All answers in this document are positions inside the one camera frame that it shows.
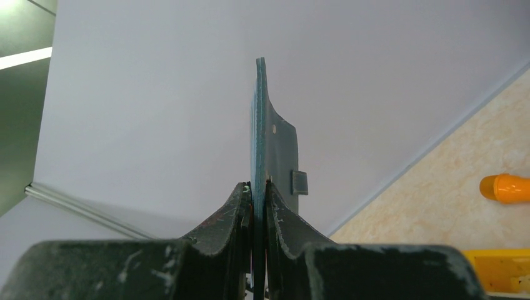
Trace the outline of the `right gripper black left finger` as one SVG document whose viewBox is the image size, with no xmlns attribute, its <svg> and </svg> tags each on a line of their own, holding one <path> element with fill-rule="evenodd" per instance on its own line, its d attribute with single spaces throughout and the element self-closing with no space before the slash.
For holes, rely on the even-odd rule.
<svg viewBox="0 0 530 300">
<path fill-rule="evenodd" d="M 244 299 L 251 264 L 251 188 L 236 184 L 227 201 L 182 238 L 181 299 Z"/>
</svg>

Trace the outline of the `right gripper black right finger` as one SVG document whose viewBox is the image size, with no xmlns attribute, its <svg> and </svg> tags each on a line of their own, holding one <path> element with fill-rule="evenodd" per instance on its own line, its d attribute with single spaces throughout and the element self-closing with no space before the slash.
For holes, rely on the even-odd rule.
<svg viewBox="0 0 530 300">
<path fill-rule="evenodd" d="M 266 184 L 267 278 L 270 299 L 323 299 L 315 251 L 333 242 L 288 207 L 278 188 Z"/>
</svg>

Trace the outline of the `blue card holder wallet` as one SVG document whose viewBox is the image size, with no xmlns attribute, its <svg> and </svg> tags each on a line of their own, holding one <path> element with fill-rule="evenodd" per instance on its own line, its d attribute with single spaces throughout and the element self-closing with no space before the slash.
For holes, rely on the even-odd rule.
<svg viewBox="0 0 530 300">
<path fill-rule="evenodd" d="M 296 128 L 283 119 L 269 99 L 266 62 L 256 59 L 251 102 L 251 286 L 254 299 L 264 299 L 266 275 L 266 185 L 273 183 L 287 206 L 299 211 L 299 196 L 308 194 L 308 178 L 299 170 Z"/>
</svg>

